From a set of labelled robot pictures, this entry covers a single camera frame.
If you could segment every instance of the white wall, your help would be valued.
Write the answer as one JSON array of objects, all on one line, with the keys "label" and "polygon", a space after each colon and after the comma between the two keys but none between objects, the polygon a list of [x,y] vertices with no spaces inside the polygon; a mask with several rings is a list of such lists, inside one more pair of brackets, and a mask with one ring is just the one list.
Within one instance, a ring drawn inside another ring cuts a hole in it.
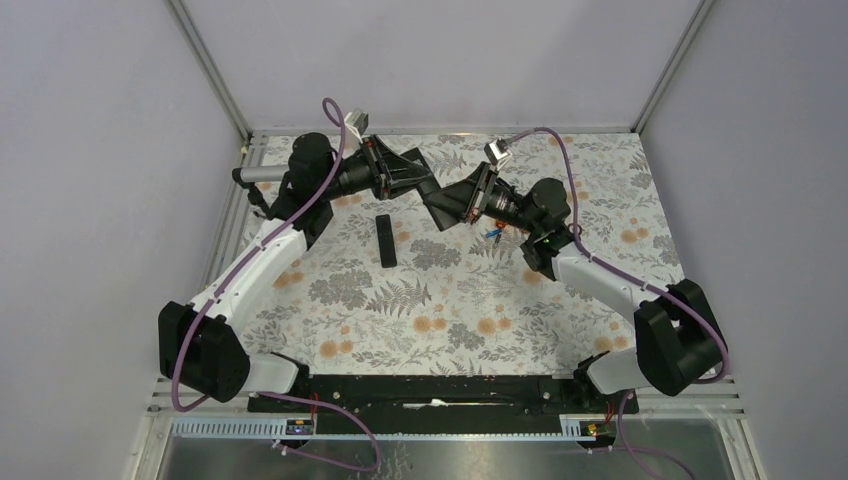
[{"label": "white wall", "polygon": [[848,4],[719,2],[643,136],[770,479],[844,478]]},{"label": "white wall", "polygon": [[161,1],[0,3],[0,477],[114,479],[239,141]]},{"label": "white wall", "polygon": [[186,0],[253,128],[632,125],[698,0]]}]

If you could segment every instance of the floral tablecloth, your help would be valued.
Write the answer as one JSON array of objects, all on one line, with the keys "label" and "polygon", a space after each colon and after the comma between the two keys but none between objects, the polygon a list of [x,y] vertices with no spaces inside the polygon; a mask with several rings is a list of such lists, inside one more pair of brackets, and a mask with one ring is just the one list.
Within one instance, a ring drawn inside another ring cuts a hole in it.
[{"label": "floral tablecloth", "polygon": [[[271,137],[263,163],[285,164],[295,137]],[[471,173],[488,135],[387,135],[398,152],[419,147],[442,185]],[[661,283],[682,277],[635,134],[564,137],[585,243],[596,254]],[[331,138],[333,144],[338,137]],[[513,149],[501,176],[526,192],[565,179],[552,138]],[[261,184],[272,201],[278,183]],[[277,278],[242,333],[250,351],[277,351],[338,374],[553,374],[604,350],[633,345],[631,325],[598,301],[530,270],[507,228],[495,247],[483,219],[439,232],[411,192],[378,202],[369,192],[333,202],[323,236]],[[398,266],[380,265],[374,217],[394,224]],[[243,246],[262,220],[250,215]]]}]

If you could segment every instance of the metal frame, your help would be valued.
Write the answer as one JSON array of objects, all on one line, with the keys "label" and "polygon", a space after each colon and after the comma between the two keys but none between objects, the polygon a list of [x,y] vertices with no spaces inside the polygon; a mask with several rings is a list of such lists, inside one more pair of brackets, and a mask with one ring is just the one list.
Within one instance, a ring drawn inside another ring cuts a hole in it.
[{"label": "metal frame", "polygon": [[748,431],[748,420],[716,420],[724,449],[736,478],[765,479],[765,470]]},{"label": "metal frame", "polygon": [[191,47],[194,56],[200,64],[200,68],[209,80],[209,86],[212,87],[218,100],[221,101],[221,105],[233,123],[233,127],[241,135],[241,139],[247,142],[250,138],[250,126],[241,114],[238,104],[236,104],[233,95],[230,93],[229,88],[227,88],[227,84],[224,83],[221,72],[215,65],[215,61],[212,60],[212,55],[209,54],[206,44],[203,43],[203,38],[200,37],[200,32],[198,32],[197,27],[194,25],[194,21],[191,19],[191,15],[183,0],[165,0],[165,3],[177,20],[180,30],[185,35],[186,43]]},{"label": "metal frame", "polygon": [[[173,420],[172,437],[211,438],[211,439],[251,439],[251,440],[297,440],[299,436],[286,435],[286,421],[309,420],[309,415],[277,414],[274,416],[238,416],[238,417],[199,417],[184,416]],[[527,434],[466,434],[466,435],[437,435],[437,434],[381,434],[375,433],[377,440],[403,440],[418,442],[433,441],[494,441],[494,442],[588,442],[595,437],[580,435],[580,420],[560,415],[562,433],[527,433]],[[310,437],[314,440],[354,441],[362,440],[365,435],[322,435]]]},{"label": "metal frame", "polygon": [[[189,403],[199,399],[200,396],[198,392],[184,388],[180,393],[180,401]],[[638,397],[640,414],[650,415],[651,418],[692,419],[704,418],[704,416],[737,420],[746,418],[745,410],[736,391],[736,383],[732,378],[725,378],[714,384],[690,385],[676,397],[667,397],[655,388],[642,388],[638,390]],[[248,414],[248,399],[246,392],[240,392],[227,403],[206,402],[183,415],[205,417],[209,415]],[[164,377],[157,380],[147,411],[149,413],[176,414],[171,405],[170,380]],[[580,419],[595,417],[592,415],[568,415],[568,418]]]},{"label": "metal frame", "polygon": [[126,480],[155,480],[165,460],[165,451],[171,440],[173,418],[168,415],[145,415],[141,431],[141,448],[132,453]]},{"label": "metal frame", "polygon": [[[368,135],[471,135],[471,134],[500,134],[514,135],[521,133],[531,127],[368,127]],[[593,134],[593,133],[633,133],[631,127],[550,127],[561,134]],[[296,137],[306,132],[318,132],[324,135],[338,135],[339,129],[332,128],[272,128],[255,130],[255,135],[267,137],[293,136]]]},{"label": "metal frame", "polygon": [[674,48],[671,58],[668,59],[668,63],[666,63],[659,80],[657,80],[657,84],[651,91],[648,101],[645,103],[645,106],[642,107],[639,117],[633,124],[633,127],[630,130],[631,132],[642,135],[642,132],[645,131],[645,126],[650,121],[654,110],[656,110],[657,105],[668,89],[669,82],[671,82],[671,79],[674,78],[674,74],[677,73],[677,69],[689,53],[689,47],[692,46],[692,42],[701,31],[701,27],[703,27],[704,22],[707,20],[716,3],[718,3],[718,0],[701,0],[698,4],[698,7],[695,9],[695,13],[689,20],[689,24],[683,31],[683,36],[680,37],[680,40],[677,42],[677,46]]}]

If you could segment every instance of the black remote control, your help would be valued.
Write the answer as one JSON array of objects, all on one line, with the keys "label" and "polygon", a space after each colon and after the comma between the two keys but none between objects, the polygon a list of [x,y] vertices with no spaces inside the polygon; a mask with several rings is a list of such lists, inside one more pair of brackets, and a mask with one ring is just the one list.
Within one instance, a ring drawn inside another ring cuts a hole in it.
[{"label": "black remote control", "polygon": [[395,237],[392,234],[392,217],[377,215],[377,242],[380,244],[380,262],[383,268],[397,266],[395,254]]}]

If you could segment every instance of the floral pattern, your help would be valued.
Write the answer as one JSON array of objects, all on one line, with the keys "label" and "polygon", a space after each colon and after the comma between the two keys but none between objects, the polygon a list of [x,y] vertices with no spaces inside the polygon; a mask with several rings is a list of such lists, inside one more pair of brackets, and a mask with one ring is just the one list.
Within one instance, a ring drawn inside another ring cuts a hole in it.
[{"label": "floral pattern", "polygon": [[[442,185],[486,160],[489,135],[387,135],[398,152],[418,147]],[[285,164],[294,137],[272,137],[266,165]],[[338,137],[330,139],[338,142]],[[564,137],[573,163],[587,246],[658,283],[682,277],[680,262],[639,138]],[[514,148],[502,177],[526,192],[543,177],[565,179],[552,138]],[[260,189],[268,201],[279,183]],[[415,192],[380,202],[362,192],[333,202],[321,238],[268,286],[242,332],[250,351],[276,351],[339,374],[568,373],[601,350],[633,346],[629,322],[569,285],[525,264],[524,234],[494,222],[439,232]],[[398,266],[383,269],[374,217],[390,214]],[[243,244],[262,221],[249,215]]]}]

